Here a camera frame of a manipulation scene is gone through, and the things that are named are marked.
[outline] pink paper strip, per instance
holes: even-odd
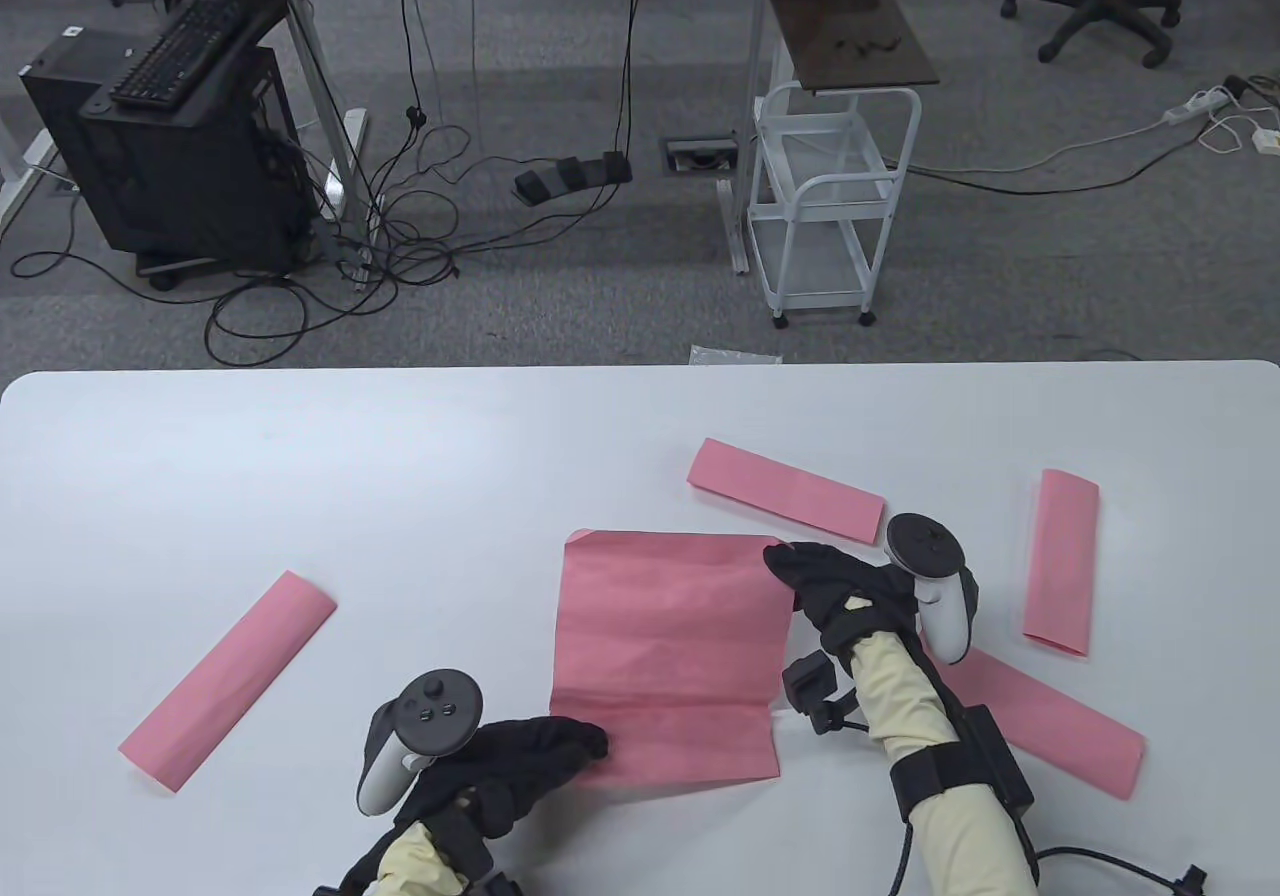
[[[987,704],[1015,746],[1117,799],[1133,796],[1142,733],[977,649],[938,672],[965,705]]]
[[[689,470],[689,483],[740,503],[872,545],[884,499],[708,439]]]
[[[1074,655],[1089,654],[1097,543],[1097,485],[1044,470],[1023,618],[1028,639]]]
[[[769,536],[575,534],[564,545],[552,712],[609,733],[590,786],[778,774],[769,703],[791,593]]]
[[[338,604],[284,573],[120,744],[120,753],[174,792],[324,626]]]

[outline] office chair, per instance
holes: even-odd
[[[1041,3],[1056,3],[1060,6],[1070,6],[1075,12],[1066,18],[1066,22],[1053,33],[1052,40],[1039,47],[1039,61],[1050,63],[1059,51],[1080,29],[1089,23],[1107,19],[1137,33],[1152,45],[1152,50],[1142,58],[1142,64],[1147,69],[1155,69],[1166,59],[1174,49],[1174,41],[1156,23],[1146,17],[1143,9],[1164,9],[1160,26],[1171,29],[1181,22],[1181,0],[1038,0]],[[1018,0],[1005,0],[1000,8],[1000,15],[1012,19],[1018,15]]]

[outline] hand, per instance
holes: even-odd
[[[879,623],[877,628],[890,632],[915,632],[915,581],[900,567],[872,566],[822,543],[768,547],[764,549],[764,564],[795,590],[795,608],[804,609],[809,621],[824,634],[824,649],[828,649],[826,635],[833,630],[835,622],[841,617],[847,620],[845,603],[850,596],[872,603],[876,614],[867,614],[863,621],[874,620]]]
[[[562,716],[481,726],[466,746],[419,774],[394,827],[351,868],[338,892],[364,893],[378,878],[383,854],[412,823],[465,801],[461,812],[475,831],[490,840],[507,836],[538,800],[608,754],[604,730]]]

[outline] caster wheel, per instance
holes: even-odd
[[[157,293],[168,293],[170,289],[175,289],[179,282],[177,273],[156,273],[148,276],[147,283]]]

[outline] keyboard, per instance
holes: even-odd
[[[248,15],[239,0],[189,0],[142,59],[111,87],[111,101],[131,109],[178,109]]]

